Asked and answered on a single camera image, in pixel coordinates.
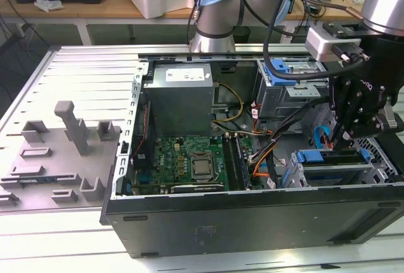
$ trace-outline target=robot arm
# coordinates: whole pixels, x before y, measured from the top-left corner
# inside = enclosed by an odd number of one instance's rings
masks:
[[[277,73],[271,68],[268,42],[274,17],[282,6],[280,0],[246,1],[270,24],[263,49],[270,71],[285,80],[312,76]],[[361,13],[351,7],[327,4],[350,13],[360,20],[360,25],[325,23],[309,30],[306,47],[316,60],[342,60],[345,64],[343,71],[315,75],[330,78],[330,108],[336,121],[331,140],[336,149],[349,145],[352,138],[404,130],[403,121],[392,110],[404,85],[403,2],[365,0]],[[200,5],[197,33],[191,45],[193,52],[231,52],[233,27],[257,22],[242,0],[201,0]]]
[[[268,21],[279,0],[246,1],[260,17]],[[201,0],[199,9],[197,32],[191,42],[192,52],[233,52],[233,28],[260,23],[242,0]]]
[[[365,0],[360,25],[312,27],[306,48],[318,61],[363,61],[351,73],[330,78],[336,149],[351,138],[404,130],[392,106],[404,85],[404,0]]]

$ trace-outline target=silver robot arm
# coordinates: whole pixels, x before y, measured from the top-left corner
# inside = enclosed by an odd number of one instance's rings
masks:
[[[246,1],[260,17],[269,21],[279,0]],[[200,8],[197,32],[191,42],[192,52],[233,52],[233,28],[260,23],[245,8],[242,0],[223,0]]]

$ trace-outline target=metal case frame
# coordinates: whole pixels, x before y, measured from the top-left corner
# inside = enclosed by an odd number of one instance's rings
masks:
[[[270,50],[277,56],[307,54],[301,46],[276,45]],[[188,62],[262,59],[261,46],[245,45],[236,51],[190,56],[162,47],[159,56],[146,51],[140,61],[151,56]],[[139,67],[121,143],[131,141],[142,75]],[[402,143],[397,147],[404,152]],[[103,214],[132,258],[363,243],[404,214],[402,183],[124,196],[117,192],[117,182],[131,163],[129,154],[120,152]],[[404,165],[396,167],[404,171]]]

